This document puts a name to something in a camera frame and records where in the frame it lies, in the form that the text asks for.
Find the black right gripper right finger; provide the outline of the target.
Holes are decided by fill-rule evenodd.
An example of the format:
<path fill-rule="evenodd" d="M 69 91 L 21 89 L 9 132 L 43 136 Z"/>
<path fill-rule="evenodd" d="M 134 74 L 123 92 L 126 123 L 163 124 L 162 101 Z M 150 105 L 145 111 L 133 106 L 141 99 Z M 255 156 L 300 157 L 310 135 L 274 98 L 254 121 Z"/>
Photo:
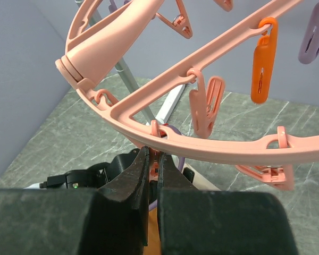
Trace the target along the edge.
<path fill-rule="evenodd" d="M 159 158 L 159 170 L 163 167 L 175 167 L 166 153 Z M 274 195 L 216 191 L 202 201 L 218 254 L 298 253 L 287 214 Z"/>

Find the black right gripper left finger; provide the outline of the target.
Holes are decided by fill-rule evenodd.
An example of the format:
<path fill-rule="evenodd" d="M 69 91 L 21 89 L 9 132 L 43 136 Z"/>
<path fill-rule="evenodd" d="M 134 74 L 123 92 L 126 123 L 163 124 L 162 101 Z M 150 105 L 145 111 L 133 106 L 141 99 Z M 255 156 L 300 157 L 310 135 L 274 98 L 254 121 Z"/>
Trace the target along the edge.
<path fill-rule="evenodd" d="M 0 254 L 142 254 L 150 153 L 100 189 L 0 189 Z"/>

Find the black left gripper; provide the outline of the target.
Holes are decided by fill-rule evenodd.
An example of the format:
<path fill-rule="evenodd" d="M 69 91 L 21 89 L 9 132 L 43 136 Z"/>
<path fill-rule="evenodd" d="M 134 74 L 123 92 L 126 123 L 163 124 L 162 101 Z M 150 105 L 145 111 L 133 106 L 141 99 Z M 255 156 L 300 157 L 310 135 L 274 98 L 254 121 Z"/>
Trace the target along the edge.
<path fill-rule="evenodd" d="M 119 154 L 109 162 L 94 164 L 86 169 L 74 169 L 64 174 L 49 176 L 39 183 L 40 189 L 100 188 L 125 171 L 135 160 L 139 149 Z"/>

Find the orange underwear with cream waistband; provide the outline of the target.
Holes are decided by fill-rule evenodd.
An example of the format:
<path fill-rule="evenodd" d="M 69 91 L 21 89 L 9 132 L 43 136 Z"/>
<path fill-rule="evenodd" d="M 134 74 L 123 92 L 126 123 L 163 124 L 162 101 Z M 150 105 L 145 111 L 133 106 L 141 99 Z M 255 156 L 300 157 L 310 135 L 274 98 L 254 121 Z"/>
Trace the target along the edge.
<path fill-rule="evenodd" d="M 149 243 L 145 254 L 218 254 L 203 199 L 219 191 L 189 168 L 176 167 L 158 173 L 158 204 L 149 213 Z"/>

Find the pink round clip hanger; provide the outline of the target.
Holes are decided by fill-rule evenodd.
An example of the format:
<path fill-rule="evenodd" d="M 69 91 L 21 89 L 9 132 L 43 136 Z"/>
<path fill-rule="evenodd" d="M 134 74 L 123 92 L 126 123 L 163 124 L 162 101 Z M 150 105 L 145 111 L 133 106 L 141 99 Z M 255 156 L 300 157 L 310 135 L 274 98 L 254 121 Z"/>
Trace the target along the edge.
<path fill-rule="evenodd" d="M 56 67 L 80 98 L 100 117 L 109 122 L 137 146 L 146 145 L 161 152 L 205 162 L 234 165 L 267 185 L 280 190 L 294 186 L 293 165 L 319 161 L 319 135 L 295 137 L 280 126 L 276 134 L 251 142 L 210 140 L 223 97 L 225 83 L 218 76 L 204 80 L 203 69 L 253 36 L 270 32 L 271 26 L 258 27 L 266 17 L 276 20 L 298 4 L 297 1 L 270 1 L 232 28 L 190 54 L 155 79 L 165 89 L 177 84 L 196 83 L 189 94 L 195 137 L 175 133 L 160 125 L 166 137 L 151 135 L 151 124 L 136 122 L 146 96 L 128 95 L 117 100 L 97 85 L 123 57 L 155 16 L 162 1 L 130 1 L 116 12 L 89 25 L 90 14 L 100 1 L 83 1 L 68 32 L 65 54 Z"/>

